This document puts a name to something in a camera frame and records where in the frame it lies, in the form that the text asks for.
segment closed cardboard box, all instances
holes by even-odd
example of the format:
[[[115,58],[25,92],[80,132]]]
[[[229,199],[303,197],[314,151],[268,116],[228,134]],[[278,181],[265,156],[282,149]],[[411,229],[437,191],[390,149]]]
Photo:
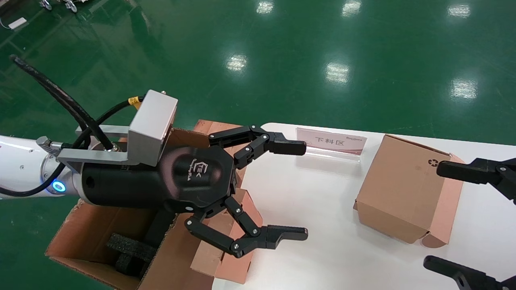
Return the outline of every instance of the closed cardboard box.
[[[359,220],[407,243],[449,243],[462,181],[436,173],[440,161],[462,162],[437,149],[385,135],[354,204]]]

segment green floor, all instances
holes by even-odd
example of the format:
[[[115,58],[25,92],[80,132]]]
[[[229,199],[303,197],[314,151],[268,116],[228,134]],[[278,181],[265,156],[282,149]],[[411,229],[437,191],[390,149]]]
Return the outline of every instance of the green floor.
[[[282,122],[516,144],[511,0],[90,0],[77,15],[52,1],[3,18],[29,25],[0,28],[2,135],[72,141],[76,127],[15,53],[94,117],[154,89],[180,100],[183,128]],[[1,288],[104,288],[43,255],[74,203],[0,202]]]

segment label card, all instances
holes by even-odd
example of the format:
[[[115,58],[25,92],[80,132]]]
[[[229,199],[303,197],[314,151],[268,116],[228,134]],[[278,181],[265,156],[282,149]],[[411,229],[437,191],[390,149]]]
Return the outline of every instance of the label card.
[[[326,131],[296,128],[297,139],[305,141],[308,147],[360,155],[364,150],[366,137],[331,133]]]

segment open cardboard box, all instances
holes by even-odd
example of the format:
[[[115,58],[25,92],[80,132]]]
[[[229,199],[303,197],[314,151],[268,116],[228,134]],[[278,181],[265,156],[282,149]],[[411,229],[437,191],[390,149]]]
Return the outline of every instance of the open cardboard box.
[[[208,134],[237,125],[200,120],[194,131],[173,129],[168,145],[206,148]],[[245,146],[228,148],[230,154]],[[239,185],[245,170],[237,171]],[[262,217],[246,190],[238,189],[235,199],[260,227]],[[236,259],[192,236],[180,214],[165,235],[143,279],[126,276],[114,268],[118,252],[106,244],[112,233],[141,240],[156,211],[96,206],[79,200],[47,248],[46,255],[66,267],[118,290],[211,289],[214,277],[244,283],[252,253]],[[206,219],[210,227],[239,238],[243,231],[227,212]]]

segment robotic arm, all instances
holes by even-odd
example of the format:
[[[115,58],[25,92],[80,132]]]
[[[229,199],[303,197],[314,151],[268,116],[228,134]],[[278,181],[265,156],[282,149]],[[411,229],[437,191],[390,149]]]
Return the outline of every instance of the robotic arm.
[[[477,158],[470,164],[442,161],[437,166],[437,174],[470,183],[489,183],[516,204],[516,158],[502,162]],[[461,290],[516,289],[516,276],[498,282],[484,272],[435,256],[427,256],[423,266],[454,279]]]
[[[127,138],[127,143],[117,143],[109,151],[95,145],[93,150],[71,149],[46,137],[37,141],[2,137],[0,146],[8,144],[10,150],[0,148],[0,159],[12,160],[14,167],[1,169],[5,172],[0,173],[0,182],[4,187],[20,189],[18,186],[27,181],[30,172],[30,186],[35,187],[60,163],[65,164],[65,170],[51,186],[35,196],[74,195],[95,205],[193,213],[185,222],[189,232],[235,257],[256,248],[275,249],[282,239],[307,239],[305,228],[258,227],[232,197],[236,169],[246,167],[267,151],[303,155],[306,143],[245,126],[213,133],[208,148],[169,146],[167,140],[177,102],[150,90],[130,126],[101,125],[108,137]],[[234,157],[224,150],[245,143],[249,144]],[[10,154],[14,150],[19,150],[19,154]],[[31,158],[30,162],[20,156]],[[225,209],[243,229],[240,239],[233,240],[202,223]]]

